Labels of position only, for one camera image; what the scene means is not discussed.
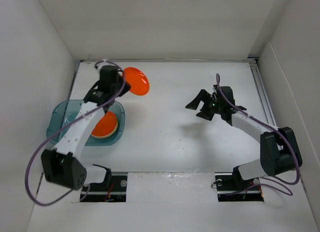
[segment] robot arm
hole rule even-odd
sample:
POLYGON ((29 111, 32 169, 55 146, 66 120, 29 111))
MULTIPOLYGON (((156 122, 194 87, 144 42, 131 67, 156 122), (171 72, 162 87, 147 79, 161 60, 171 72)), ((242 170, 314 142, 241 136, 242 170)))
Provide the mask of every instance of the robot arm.
MULTIPOLYGON (((82 116, 84 118, 71 125, 52 150, 45 149, 41 154, 44 176, 48 182, 73 190, 79 190, 83 185, 91 183, 99 183, 101 186, 108 187, 111 180, 110 169, 96 164, 84 167, 80 163, 80 157, 91 132, 112 103, 99 108, 90 115, 85 116, 85 114, 110 100, 120 90, 123 82, 117 67, 105 65, 100 69, 99 81, 84 97, 76 116, 76 119, 82 116)), ((119 96, 124 95, 130 88, 130 84, 126 82, 119 96)))
MULTIPOLYGON (((226 98, 235 105, 232 89, 229 86, 221 86, 220 89, 226 98)), ((229 125, 244 131, 260 143, 260 159, 233 168, 232 176, 236 184, 253 178, 275 176, 295 169, 294 159, 279 135, 240 112, 240 110, 245 111, 246 108, 237 106, 239 110, 236 110, 231 107, 221 95, 217 85, 214 85, 213 90, 214 92, 210 94, 202 89, 185 108, 196 110, 199 103, 203 102, 200 112, 196 114, 197 117, 211 121, 215 114, 219 114, 229 125)), ((289 127, 274 128, 288 140, 300 167, 302 158, 293 130, 289 127)))

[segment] teal plastic container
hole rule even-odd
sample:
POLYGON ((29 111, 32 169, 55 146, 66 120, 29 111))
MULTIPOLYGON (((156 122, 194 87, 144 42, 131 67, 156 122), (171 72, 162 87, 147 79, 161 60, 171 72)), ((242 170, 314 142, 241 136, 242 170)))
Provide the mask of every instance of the teal plastic container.
MULTIPOLYGON (((66 100, 58 104, 52 112, 51 121, 46 130, 47 138, 52 136, 63 126, 74 121, 80 111, 82 103, 83 100, 74 99, 66 100)), ((108 138, 94 138, 90 135, 85 143, 85 146, 110 146, 121 138, 124 132, 126 121, 124 107, 119 102, 115 101, 114 104, 110 106, 109 111, 113 112, 118 120, 118 128, 116 129, 115 133, 108 138)), ((64 131, 60 132, 60 134, 50 140, 50 142, 54 145, 58 143, 67 133, 68 129, 69 128, 66 128, 64 131)))

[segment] clear plastic bin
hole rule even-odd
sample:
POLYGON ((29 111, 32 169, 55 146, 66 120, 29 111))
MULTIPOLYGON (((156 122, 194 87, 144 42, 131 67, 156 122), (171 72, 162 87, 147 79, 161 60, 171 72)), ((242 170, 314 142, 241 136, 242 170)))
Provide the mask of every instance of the clear plastic bin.
MULTIPOLYGON (((66 100, 58 104, 52 112, 51 121, 46 130, 46 136, 49 137, 53 135, 63 126, 74 121, 80 111, 82 103, 83 100, 75 99, 66 100)), ((90 135, 85 143, 85 146, 110 146, 121 138, 126 121, 124 107, 119 102, 115 101, 114 104, 110 106, 109 111, 113 112, 118 120, 118 128, 116 129, 116 132, 108 138, 94 138, 90 135)), ((67 133, 68 129, 69 128, 66 128, 59 135, 50 140, 50 142, 54 145, 58 143, 60 139, 67 133)))

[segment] orange plate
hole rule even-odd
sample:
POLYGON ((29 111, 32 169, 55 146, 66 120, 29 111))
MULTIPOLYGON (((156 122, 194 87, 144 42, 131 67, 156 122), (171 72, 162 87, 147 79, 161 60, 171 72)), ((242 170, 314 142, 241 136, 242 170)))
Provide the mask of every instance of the orange plate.
POLYGON ((137 68, 124 69, 125 80, 131 85, 130 92, 137 96, 144 96, 149 91, 149 81, 145 74, 137 68))
POLYGON ((112 136, 118 128, 118 120, 114 113, 108 111, 96 124, 91 135, 97 139, 104 139, 112 136))

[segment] orange bowl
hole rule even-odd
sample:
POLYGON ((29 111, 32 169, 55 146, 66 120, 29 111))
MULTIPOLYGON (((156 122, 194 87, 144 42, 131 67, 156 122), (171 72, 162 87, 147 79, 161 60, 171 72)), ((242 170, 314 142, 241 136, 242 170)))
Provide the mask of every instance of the orange bowl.
POLYGON ((91 135, 97 139, 105 139, 112 136, 118 128, 118 120, 116 115, 108 111, 96 124, 91 135))
POLYGON ((123 71, 125 80, 131 85, 131 93, 137 96, 144 96, 148 93, 149 81, 142 71, 134 67, 125 68, 123 71))

